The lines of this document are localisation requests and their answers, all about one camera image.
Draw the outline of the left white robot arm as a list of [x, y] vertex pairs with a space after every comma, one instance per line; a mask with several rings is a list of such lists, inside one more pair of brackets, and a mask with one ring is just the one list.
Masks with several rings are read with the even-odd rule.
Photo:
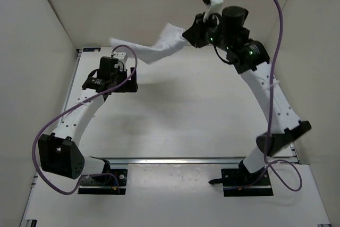
[[115, 52], [100, 59], [99, 68], [91, 71], [77, 99], [79, 107], [67, 113], [51, 134], [38, 140], [41, 168], [45, 172], [70, 179], [92, 175], [98, 183], [111, 178], [105, 160], [85, 157], [79, 150], [80, 139], [96, 111], [104, 104], [113, 88], [115, 93], [135, 93], [137, 74], [126, 68], [127, 53]]

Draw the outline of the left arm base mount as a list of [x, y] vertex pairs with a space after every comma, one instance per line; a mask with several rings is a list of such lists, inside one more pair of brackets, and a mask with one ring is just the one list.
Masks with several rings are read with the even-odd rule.
[[128, 169], [110, 169], [116, 180], [111, 176], [82, 178], [78, 187], [80, 195], [125, 195], [128, 180]]

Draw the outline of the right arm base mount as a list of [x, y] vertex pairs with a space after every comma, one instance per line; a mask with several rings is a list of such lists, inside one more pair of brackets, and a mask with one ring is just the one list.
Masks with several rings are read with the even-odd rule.
[[268, 171], [246, 177], [240, 169], [221, 169], [222, 177], [208, 181], [209, 184], [222, 184], [224, 197], [266, 197], [273, 196]]

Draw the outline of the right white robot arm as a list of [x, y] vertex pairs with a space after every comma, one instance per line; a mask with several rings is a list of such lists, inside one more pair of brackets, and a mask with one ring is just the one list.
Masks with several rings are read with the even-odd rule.
[[225, 51], [222, 62], [234, 66], [266, 118], [267, 131], [256, 138], [254, 150], [239, 163], [236, 179], [241, 187], [258, 181], [271, 157], [311, 130], [310, 122], [302, 121], [284, 96], [264, 45], [251, 39], [244, 27], [248, 14], [238, 6], [226, 7], [221, 14], [199, 13], [182, 35], [195, 48], [212, 45], [216, 51]]

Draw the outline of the white skirt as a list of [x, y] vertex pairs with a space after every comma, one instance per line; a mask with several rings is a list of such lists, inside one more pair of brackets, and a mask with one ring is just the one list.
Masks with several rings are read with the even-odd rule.
[[119, 45], [129, 46], [133, 49], [138, 59], [146, 64], [152, 64], [182, 50], [188, 43], [182, 36], [184, 32], [185, 29], [167, 23], [158, 40], [152, 46], [144, 46], [114, 37], [110, 37], [109, 42], [112, 48]]

